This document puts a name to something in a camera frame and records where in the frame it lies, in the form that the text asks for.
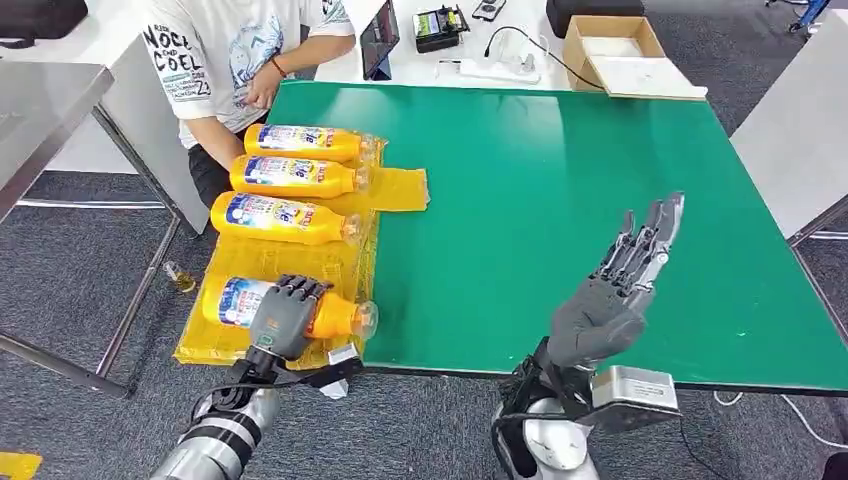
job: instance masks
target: green table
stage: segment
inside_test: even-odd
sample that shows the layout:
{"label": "green table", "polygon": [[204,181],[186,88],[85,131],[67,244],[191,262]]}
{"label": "green table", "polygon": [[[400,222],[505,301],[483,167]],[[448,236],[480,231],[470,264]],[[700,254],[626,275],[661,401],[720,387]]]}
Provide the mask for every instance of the green table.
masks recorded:
{"label": "green table", "polygon": [[848,349],[709,105],[604,94],[285,83],[271,123],[390,140],[422,213],[383,214],[371,366],[511,371],[627,209],[686,192],[642,338],[613,362],[679,386],[848,390]]}

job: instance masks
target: yellow plastic bottle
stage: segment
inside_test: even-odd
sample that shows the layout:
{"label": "yellow plastic bottle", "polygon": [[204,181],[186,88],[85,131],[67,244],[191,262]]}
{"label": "yellow plastic bottle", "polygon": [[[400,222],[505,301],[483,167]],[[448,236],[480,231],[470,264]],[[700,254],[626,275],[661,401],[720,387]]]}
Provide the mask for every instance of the yellow plastic bottle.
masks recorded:
{"label": "yellow plastic bottle", "polygon": [[[262,297],[274,284],[242,277],[212,277],[202,300],[203,316],[213,322],[249,327]],[[334,338],[357,335],[367,340],[377,330],[379,313],[374,302],[356,304],[326,292],[304,336]]]}
{"label": "yellow plastic bottle", "polygon": [[334,198],[368,188],[368,169],[285,157],[240,155],[230,167],[233,190],[274,197]]}
{"label": "yellow plastic bottle", "polygon": [[376,151],[379,140],[352,130],[294,125],[248,127],[244,149],[253,155],[285,156],[345,163],[366,160]]}
{"label": "yellow plastic bottle", "polygon": [[221,233],[259,240],[322,245],[353,243],[360,234],[359,215],[344,217],[321,205],[251,193],[222,193],[210,217]]}

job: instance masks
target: silver robotic arm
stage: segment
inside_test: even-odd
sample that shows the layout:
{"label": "silver robotic arm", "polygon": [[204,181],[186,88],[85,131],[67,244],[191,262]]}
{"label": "silver robotic arm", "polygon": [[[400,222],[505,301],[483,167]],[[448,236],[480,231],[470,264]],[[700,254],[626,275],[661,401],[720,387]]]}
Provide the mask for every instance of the silver robotic arm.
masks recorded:
{"label": "silver robotic arm", "polygon": [[[554,313],[550,337],[501,386],[492,441],[511,477],[595,480],[586,452],[594,425],[628,430],[679,415],[669,375],[614,366],[596,376],[595,367],[644,330],[682,212],[683,195],[673,194],[655,203],[635,232],[628,213],[598,269]],[[280,410],[277,390],[320,388],[362,369],[358,357],[306,372],[285,367],[308,346],[304,333],[328,288],[284,275],[269,289],[250,326],[251,346],[228,371],[232,383],[200,396],[153,480],[237,480]]]}
{"label": "silver robotic arm", "polygon": [[655,202],[637,231],[628,212],[598,268],[554,313],[550,337],[501,385],[492,443],[511,478],[596,480],[586,449],[594,426],[625,431],[679,416],[670,375],[595,368],[644,331],[682,214],[682,193]]}
{"label": "silver robotic arm", "polygon": [[362,369],[358,357],[309,371],[290,371],[310,339],[304,332],[331,285],[284,275],[262,299],[250,325],[251,346],[228,370],[232,383],[198,398],[188,430],[152,480],[237,480],[280,410],[278,390],[298,383],[320,388]]}

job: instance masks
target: gray robotic hand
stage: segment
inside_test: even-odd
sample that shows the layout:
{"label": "gray robotic hand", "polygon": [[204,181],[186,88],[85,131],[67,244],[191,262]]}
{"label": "gray robotic hand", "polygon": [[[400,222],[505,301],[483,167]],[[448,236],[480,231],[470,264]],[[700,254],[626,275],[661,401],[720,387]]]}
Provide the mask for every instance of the gray robotic hand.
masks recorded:
{"label": "gray robotic hand", "polygon": [[655,202],[636,232],[633,212],[627,212],[598,269],[554,313],[547,345],[554,365],[593,369],[642,334],[654,280],[668,262],[682,214],[682,192]]}

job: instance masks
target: graphic print on shirt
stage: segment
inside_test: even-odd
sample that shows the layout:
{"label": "graphic print on shirt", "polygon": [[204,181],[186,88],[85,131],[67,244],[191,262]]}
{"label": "graphic print on shirt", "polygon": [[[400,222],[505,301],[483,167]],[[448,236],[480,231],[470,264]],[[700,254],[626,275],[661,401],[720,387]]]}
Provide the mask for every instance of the graphic print on shirt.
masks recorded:
{"label": "graphic print on shirt", "polygon": [[172,101],[205,100],[212,95],[203,65],[192,55],[193,47],[185,35],[167,25],[153,24],[147,26],[143,36],[165,93]]}
{"label": "graphic print on shirt", "polygon": [[242,26],[230,42],[230,74],[236,91],[247,86],[265,62],[282,48],[283,31],[276,15],[263,25]]}
{"label": "graphic print on shirt", "polygon": [[342,2],[322,0],[321,10],[324,12],[324,21],[322,23],[345,23],[350,21]]}

